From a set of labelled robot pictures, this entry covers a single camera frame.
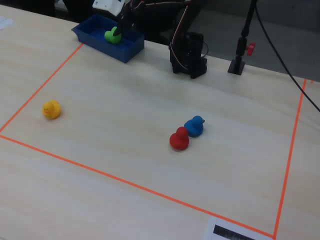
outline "blue plastic bin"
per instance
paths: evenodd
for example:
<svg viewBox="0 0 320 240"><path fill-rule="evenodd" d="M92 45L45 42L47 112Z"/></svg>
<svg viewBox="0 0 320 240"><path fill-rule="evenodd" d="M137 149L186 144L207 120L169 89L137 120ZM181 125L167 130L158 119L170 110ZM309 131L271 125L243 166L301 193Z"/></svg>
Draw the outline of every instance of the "blue plastic bin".
<svg viewBox="0 0 320 240"><path fill-rule="evenodd" d="M111 31L114 26L118 26L118 23L95 14L74 27L72 31L77 35L79 42L127 63L145 48L145 36L135 30L126 29L119 43L108 43L105 40L105 32Z"/></svg>

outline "rubber duck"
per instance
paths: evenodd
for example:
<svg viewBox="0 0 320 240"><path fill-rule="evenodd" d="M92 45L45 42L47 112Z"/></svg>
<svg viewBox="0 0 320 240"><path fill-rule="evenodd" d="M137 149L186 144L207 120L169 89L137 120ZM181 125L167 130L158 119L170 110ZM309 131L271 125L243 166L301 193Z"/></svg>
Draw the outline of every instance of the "rubber duck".
<svg viewBox="0 0 320 240"><path fill-rule="evenodd" d="M117 44L120 42L121 40L121 33L117 36L114 36L114 32L117 30L117 27L114 26L111 31L106 31L104 33L104 39L108 42L108 43L113 43L113 44Z"/></svg>
<svg viewBox="0 0 320 240"><path fill-rule="evenodd" d="M48 119L56 119L61 113L60 104L56 100L48 101L43 105L42 113Z"/></svg>
<svg viewBox="0 0 320 240"><path fill-rule="evenodd" d="M204 122L202 117L194 116L192 119L184 124L184 127L188 129L189 137L196 138L204 131Z"/></svg>
<svg viewBox="0 0 320 240"><path fill-rule="evenodd" d="M189 145L188 129L179 127L170 137L170 145L176 150L185 150Z"/></svg>

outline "yellow rubber duck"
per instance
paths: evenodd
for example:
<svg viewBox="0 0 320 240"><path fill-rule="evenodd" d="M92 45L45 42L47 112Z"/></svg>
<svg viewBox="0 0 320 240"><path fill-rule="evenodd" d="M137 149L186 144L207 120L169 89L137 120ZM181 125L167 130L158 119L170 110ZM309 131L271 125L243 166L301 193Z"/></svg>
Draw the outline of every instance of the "yellow rubber duck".
<svg viewBox="0 0 320 240"><path fill-rule="evenodd" d="M56 100L48 101L43 105L42 113L48 119L56 119L61 113L60 104Z"/></svg>

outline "green rubber duck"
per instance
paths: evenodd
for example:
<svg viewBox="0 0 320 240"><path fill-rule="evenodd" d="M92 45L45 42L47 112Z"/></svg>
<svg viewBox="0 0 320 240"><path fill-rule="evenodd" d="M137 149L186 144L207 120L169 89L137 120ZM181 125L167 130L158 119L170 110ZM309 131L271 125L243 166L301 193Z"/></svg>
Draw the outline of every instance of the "green rubber duck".
<svg viewBox="0 0 320 240"><path fill-rule="evenodd" d="M117 27L114 26L111 31L106 31L104 33L104 39L108 42L108 43L113 43L113 44L117 44L120 42L121 40L121 33L118 36L114 36L114 32L117 30Z"/></svg>

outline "blue rubber duck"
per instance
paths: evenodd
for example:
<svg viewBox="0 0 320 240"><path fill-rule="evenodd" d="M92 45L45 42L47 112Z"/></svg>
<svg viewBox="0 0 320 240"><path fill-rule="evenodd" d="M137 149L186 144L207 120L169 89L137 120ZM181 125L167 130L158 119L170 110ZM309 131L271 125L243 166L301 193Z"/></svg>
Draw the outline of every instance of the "blue rubber duck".
<svg viewBox="0 0 320 240"><path fill-rule="evenodd" d="M204 122L205 120L200 116L194 116L192 119L187 121L184 124L184 127L188 129L189 137L195 138L200 136L204 131Z"/></svg>

